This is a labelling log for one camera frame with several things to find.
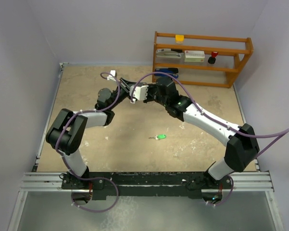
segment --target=wall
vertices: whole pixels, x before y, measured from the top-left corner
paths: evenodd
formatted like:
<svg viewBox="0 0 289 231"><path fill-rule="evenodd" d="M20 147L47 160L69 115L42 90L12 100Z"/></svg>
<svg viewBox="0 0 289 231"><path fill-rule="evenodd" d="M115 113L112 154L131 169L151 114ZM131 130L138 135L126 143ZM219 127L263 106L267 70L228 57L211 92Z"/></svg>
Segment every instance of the wall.
<svg viewBox="0 0 289 231"><path fill-rule="evenodd" d="M27 1L0 0L0 231L34 164L59 69Z"/></svg>
<svg viewBox="0 0 289 231"><path fill-rule="evenodd" d="M154 31L246 37L267 0L28 0L60 62L151 64Z"/></svg>
<svg viewBox="0 0 289 231"><path fill-rule="evenodd" d="M269 0L252 33L254 54L236 87L247 122L258 134L289 127L289 0ZM260 140L260 147L269 141ZM277 202L289 231L289 134L259 157L270 170Z"/></svg>

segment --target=gray floor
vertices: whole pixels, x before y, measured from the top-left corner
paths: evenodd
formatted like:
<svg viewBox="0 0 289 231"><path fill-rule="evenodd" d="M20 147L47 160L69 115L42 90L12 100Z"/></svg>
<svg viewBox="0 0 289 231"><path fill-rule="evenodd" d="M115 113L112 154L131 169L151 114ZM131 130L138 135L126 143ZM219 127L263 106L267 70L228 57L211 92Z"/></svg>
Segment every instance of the gray floor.
<svg viewBox="0 0 289 231"><path fill-rule="evenodd" d="M102 209L107 201L90 202ZM234 192L218 207L183 197L120 197L110 211L71 206L70 192L29 192L19 231L274 231L265 192Z"/></svg>

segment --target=green object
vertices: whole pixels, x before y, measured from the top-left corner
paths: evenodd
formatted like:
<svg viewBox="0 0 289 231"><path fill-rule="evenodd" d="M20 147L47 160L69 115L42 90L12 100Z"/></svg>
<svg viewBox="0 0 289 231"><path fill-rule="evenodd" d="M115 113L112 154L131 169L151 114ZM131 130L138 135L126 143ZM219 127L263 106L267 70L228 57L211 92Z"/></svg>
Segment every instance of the green object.
<svg viewBox="0 0 289 231"><path fill-rule="evenodd" d="M165 134L161 134L161 135L158 135L158 136L156 136L156 137L157 137L157 139L159 139L159 140L162 140L162 139L167 138L167 136L166 136Z"/></svg>

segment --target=red and black object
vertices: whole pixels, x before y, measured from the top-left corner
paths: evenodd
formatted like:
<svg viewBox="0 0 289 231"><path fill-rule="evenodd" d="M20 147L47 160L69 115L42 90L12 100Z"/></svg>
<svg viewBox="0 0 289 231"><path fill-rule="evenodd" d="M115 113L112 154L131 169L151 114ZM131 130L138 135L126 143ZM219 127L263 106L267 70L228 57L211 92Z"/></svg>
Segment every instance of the red and black object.
<svg viewBox="0 0 289 231"><path fill-rule="evenodd" d="M218 52L213 51L211 54L211 57L208 58L207 62L209 64L214 64L216 62L216 56L218 55Z"/></svg>

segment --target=red object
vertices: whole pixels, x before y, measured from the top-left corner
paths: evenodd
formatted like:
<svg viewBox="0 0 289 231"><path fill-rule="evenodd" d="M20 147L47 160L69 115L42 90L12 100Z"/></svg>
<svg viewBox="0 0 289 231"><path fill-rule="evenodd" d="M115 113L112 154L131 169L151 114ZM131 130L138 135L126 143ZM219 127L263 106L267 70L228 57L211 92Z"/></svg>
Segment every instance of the red object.
<svg viewBox="0 0 289 231"><path fill-rule="evenodd" d="M218 55L218 52L213 51L212 52L212 57L215 58Z"/></svg>

